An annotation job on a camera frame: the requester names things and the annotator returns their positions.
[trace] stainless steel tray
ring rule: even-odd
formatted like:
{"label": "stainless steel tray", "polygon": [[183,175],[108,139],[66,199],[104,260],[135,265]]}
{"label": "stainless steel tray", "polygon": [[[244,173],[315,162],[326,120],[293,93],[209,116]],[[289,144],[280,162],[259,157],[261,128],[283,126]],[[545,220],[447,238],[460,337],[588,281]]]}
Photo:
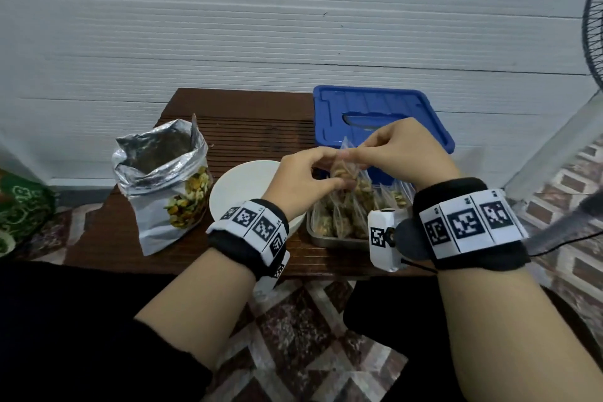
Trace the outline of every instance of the stainless steel tray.
{"label": "stainless steel tray", "polygon": [[310,223],[312,222],[312,208],[307,213],[306,218],[306,230],[310,234],[310,240],[316,246],[321,248],[348,248],[348,249],[360,249],[368,251],[368,239],[360,240],[358,238],[337,238],[337,237],[323,237],[315,234],[312,231]]}

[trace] green cloth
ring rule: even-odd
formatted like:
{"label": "green cloth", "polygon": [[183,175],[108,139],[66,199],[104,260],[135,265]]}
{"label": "green cloth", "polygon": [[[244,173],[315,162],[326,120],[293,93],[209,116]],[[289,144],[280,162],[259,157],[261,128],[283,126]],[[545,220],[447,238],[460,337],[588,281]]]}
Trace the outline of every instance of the green cloth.
{"label": "green cloth", "polygon": [[45,186],[0,169],[0,230],[17,245],[54,214],[54,193]]}

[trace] blue lid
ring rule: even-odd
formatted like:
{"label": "blue lid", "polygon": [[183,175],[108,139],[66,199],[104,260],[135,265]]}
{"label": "blue lid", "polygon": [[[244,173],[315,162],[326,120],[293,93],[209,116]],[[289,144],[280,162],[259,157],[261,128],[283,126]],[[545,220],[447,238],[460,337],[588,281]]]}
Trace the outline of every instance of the blue lid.
{"label": "blue lid", "polygon": [[319,145],[339,148],[347,137],[358,146],[381,126],[413,117],[447,153],[454,151],[454,140],[421,91],[323,85],[316,86],[313,94],[314,131]]}

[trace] silver foil bag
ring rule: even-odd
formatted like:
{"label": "silver foil bag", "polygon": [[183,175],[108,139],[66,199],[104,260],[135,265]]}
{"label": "silver foil bag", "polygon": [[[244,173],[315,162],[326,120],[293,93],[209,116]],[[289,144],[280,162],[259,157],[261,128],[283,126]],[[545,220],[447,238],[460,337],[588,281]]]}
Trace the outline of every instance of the silver foil bag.
{"label": "silver foil bag", "polygon": [[197,119],[174,120],[117,139],[111,161],[130,201],[145,256],[181,238],[203,217],[214,179]]}

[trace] wristband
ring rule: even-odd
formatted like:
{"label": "wristband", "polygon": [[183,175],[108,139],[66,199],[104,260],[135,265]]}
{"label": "wristband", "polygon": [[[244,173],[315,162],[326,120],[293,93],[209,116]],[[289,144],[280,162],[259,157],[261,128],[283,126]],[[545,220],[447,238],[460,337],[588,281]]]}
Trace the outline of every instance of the wristband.
{"label": "wristband", "polygon": [[451,180],[420,191],[414,216],[437,269],[502,271],[530,261],[521,242],[527,232],[504,192],[486,189],[477,178]]}
{"label": "wristband", "polygon": [[247,200],[231,207],[207,228],[208,244],[250,269],[259,280],[273,275],[283,260],[289,223],[267,200]]}

